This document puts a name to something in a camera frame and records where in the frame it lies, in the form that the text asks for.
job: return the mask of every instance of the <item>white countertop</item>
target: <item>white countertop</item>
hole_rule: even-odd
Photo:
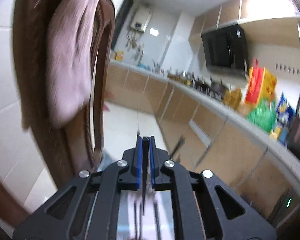
[[[232,108],[229,108],[228,106],[223,105],[221,102],[209,97],[208,95],[205,95],[181,83],[170,80],[165,76],[157,75],[151,71],[124,62],[111,60],[110,63],[119,67],[128,68],[134,72],[149,75],[164,82],[169,82],[178,87],[184,93],[187,93],[189,96],[202,103],[211,111],[226,117],[227,120],[241,129],[244,133],[251,135],[251,137],[255,139],[256,144],[261,144],[266,147],[268,153],[272,155],[273,161],[277,164],[279,170],[285,174],[286,178],[294,186],[294,189],[300,196],[300,161],[280,142],[271,139],[267,133],[250,123],[242,115],[234,111]]]

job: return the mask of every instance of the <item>fuzzy fabric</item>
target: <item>fuzzy fabric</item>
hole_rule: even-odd
[[[90,47],[99,0],[62,0],[47,31],[46,85],[51,124],[61,128],[90,99]]]

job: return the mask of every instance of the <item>green light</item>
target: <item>green light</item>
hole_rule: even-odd
[[[289,207],[289,205],[290,205],[290,202],[291,202],[291,199],[289,199],[289,202],[288,202],[288,205],[287,205],[287,207]]]

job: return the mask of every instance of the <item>kitchen counter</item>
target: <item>kitchen counter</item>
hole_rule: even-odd
[[[300,198],[300,161],[221,102],[114,60],[109,64],[106,89],[114,94],[109,101],[154,114],[168,150],[184,135],[181,164],[195,172],[211,169],[238,194],[249,195],[265,217],[285,189],[292,187]]]

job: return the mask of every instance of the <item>green plastic bag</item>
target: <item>green plastic bag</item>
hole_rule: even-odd
[[[267,99],[263,98],[247,116],[247,119],[269,133],[276,120],[275,103],[269,103]]]

